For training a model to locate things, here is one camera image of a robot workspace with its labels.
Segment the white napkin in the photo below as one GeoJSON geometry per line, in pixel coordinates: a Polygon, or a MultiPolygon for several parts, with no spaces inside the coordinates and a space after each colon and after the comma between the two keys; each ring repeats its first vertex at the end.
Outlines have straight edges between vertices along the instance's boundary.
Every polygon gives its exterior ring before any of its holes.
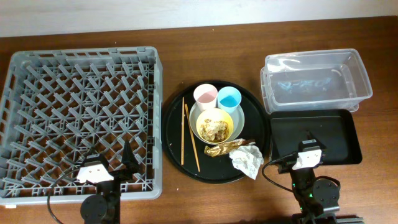
{"type": "Polygon", "coordinates": [[[255,180],[260,166],[264,164],[261,151],[255,145],[240,146],[229,153],[233,167],[255,180]]]}

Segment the wooden chopstick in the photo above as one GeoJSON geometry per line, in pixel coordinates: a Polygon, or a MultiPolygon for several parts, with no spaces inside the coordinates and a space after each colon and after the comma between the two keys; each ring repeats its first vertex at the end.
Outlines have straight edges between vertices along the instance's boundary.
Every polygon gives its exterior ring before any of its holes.
{"type": "Polygon", "coordinates": [[[188,111],[188,105],[184,104],[184,107],[185,107],[185,112],[186,112],[186,114],[188,116],[188,118],[187,118],[188,128],[189,128],[189,132],[190,132],[190,137],[191,137],[191,142],[192,142],[192,147],[193,147],[193,153],[194,153],[194,156],[195,156],[195,162],[196,162],[196,165],[197,165],[197,170],[198,170],[198,172],[200,172],[201,170],[200,170],[200,163],[199,163],[199,160],[198,160],[197,148],[196,148],[196,144],[195,144],[195,137],[194,137],[192,128],[190,126],[191,122],[190,122],[190,119],[189,119],[190,115],[189,115],[189,111],[188,111]]]}
{"type": "Polygon", "coordinates": [[[182,122],[181,122],[181,166],[184,165],[184,143],[185,141],[185,98],[182,97],[182,122]]]}

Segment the gold foil wrapper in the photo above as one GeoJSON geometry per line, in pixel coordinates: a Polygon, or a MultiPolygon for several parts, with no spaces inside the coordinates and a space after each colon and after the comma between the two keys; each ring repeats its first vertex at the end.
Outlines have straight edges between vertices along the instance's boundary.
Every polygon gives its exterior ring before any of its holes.
{"type": "Polygon", "coordinates": [[[206,146],[204,149],[204,153],[210,157],[222,156],[225,154],[229,154],[232,150],[238,149],[241,146],[250,146],[255,143],[256,142],[254,139],[246,140],[240,138],[233,141],[224,142],[213,147],[206,146]]]}

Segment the food scraps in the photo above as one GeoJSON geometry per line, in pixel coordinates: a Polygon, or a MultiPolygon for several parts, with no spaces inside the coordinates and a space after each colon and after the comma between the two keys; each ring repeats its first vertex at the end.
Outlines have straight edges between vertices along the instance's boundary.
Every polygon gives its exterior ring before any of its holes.
{"type": "Polygon", "coordinates": [[[222,142],[229,136],[228,123],[222,120],[206,119],[200,125],[200,136],[208,142],[222,142]]]}

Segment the blue plastic cup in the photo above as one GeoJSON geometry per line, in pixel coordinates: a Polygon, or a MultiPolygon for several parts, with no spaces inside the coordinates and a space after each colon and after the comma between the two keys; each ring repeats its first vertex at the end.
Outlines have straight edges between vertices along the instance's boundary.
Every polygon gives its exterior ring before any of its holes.
{"type": "Polygon", "coordinates": [[[240,105],[241,100],[242,96],[237,88],[226,86],[218,91],[217,107],[231,114],[240,105]]]}

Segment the yellow plastic bowl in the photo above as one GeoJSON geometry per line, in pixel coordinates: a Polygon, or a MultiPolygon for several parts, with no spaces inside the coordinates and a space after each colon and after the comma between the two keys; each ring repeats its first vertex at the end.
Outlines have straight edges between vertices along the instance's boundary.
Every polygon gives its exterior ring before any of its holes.
{"type": "Polygon", "coordinates": [[[224,110],[212,108],[201,112],[195,123],[199,138],[208,144],[221,144],[232,135],[234,122],[224,110]]]}

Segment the pink plastic cup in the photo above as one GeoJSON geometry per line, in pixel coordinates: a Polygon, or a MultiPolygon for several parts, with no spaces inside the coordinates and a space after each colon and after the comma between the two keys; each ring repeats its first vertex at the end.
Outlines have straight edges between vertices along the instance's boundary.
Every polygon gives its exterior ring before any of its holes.
{"type": "Polygon", "coordinates": [[[216,87],[208,83],[197,86],[193,92],[193,97],[201,111],[216,108],[217,96],[216,87]]]}

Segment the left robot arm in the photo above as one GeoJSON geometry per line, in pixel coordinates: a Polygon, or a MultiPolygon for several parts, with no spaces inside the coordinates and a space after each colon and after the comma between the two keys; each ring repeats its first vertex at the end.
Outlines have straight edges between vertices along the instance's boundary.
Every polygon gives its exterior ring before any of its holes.
{"type": "Polygon", "coordinates": [[[83,160],[77,181],[94,185],[96,193],[87,197],[80,208],[85,223],[119,223],[121,203],[121,183],[131,181],[139,172],[139,163],[131,145],[124,143],[121,163],[123,169],[109,171],[109,162],[102,154],[90,150],[83,160]]]}

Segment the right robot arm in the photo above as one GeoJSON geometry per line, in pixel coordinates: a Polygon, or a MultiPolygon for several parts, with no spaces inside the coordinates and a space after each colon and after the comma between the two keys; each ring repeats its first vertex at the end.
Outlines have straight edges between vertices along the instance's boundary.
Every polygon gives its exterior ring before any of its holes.
{"type": "Polygon", "coordinates": [[[326,146],[310,131],[307,138],[298,143],[298,149],[277,163],[279,173],[288,172],[292,179],[291,191],[300,205],[300,213],[292,215],[291,223],[364,223],[361,217],[340,217],[341,184],[328,176],[316,176],[314,169],[323,163],[326,146]]]}

